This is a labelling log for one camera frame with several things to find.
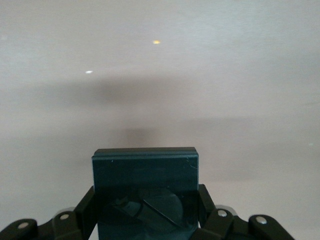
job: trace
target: dark green box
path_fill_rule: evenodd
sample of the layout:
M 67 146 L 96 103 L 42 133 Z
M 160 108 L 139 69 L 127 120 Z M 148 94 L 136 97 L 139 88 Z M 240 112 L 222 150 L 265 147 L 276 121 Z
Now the dark green box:
M 98 149 L 92 164 L 100 240 L 187 240 L 198 227 L 194 147 Z

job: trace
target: glossy front surface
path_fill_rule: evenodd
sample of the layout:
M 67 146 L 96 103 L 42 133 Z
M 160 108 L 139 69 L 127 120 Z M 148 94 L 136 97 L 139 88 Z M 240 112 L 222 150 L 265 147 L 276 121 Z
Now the glossy front surface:
M 187 240 L 198 227 L 198 154 L 99 149 L 92 157 L 99 239 Z

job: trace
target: metal bolt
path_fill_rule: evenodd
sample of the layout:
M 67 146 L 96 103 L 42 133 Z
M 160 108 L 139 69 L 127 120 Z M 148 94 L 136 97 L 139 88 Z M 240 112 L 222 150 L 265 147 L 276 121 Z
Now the metal bolt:
M 255 220 L 260 224 L 267 224 L 268 222 L 267 219 L 265 219 L 263 216 L 257 216 Z
M 227 214 L 227 212 L 226 212 L 225 210 L 220 209 L 220 210 L 218 210 L 218 215 L 219 215 L 220 217 L 225 218 L 228 214 Z
M 18 226 L 18 229 L 24 229 L 26 226 L 28 226 L 29 225 L 29 223 L 28 222 L 23 222 L 23 223 L 21 223 L 19 226 Z
M 61 220 L 65 220 L 65 219 L 67 219 L 68 217 L 69 217 L 69 214 L 63 214 L 63 215 L 60 216 L 60 219 L 61 219 Z

